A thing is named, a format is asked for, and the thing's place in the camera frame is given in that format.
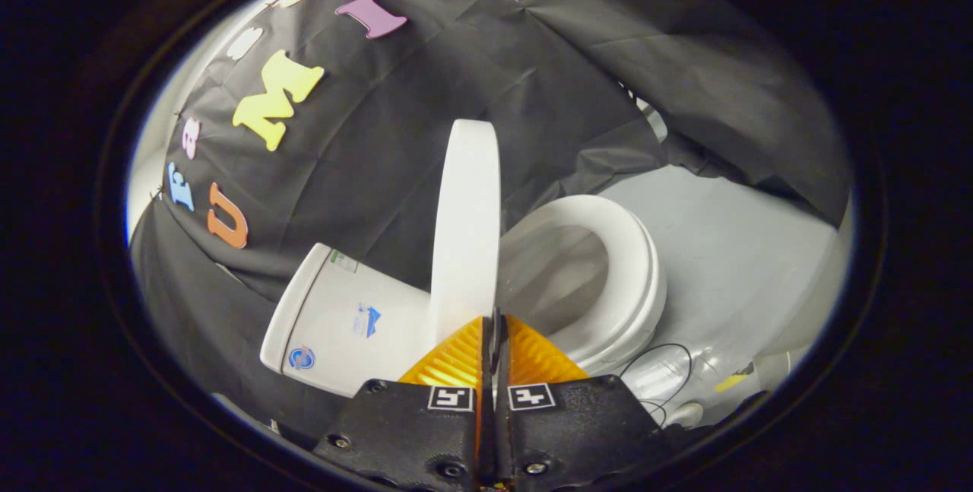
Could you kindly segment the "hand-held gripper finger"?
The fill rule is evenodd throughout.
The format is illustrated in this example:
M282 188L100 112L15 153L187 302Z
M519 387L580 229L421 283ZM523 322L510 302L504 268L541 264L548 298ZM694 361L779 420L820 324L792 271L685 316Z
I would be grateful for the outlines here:
M365 381L313 454L385 491L479 491L496 467L491 329L477 316L400 379Z
M684 446L661 409L615 374L581 370L546 337L504 318L496 395L498 475L513 491L608 491L664 467Z

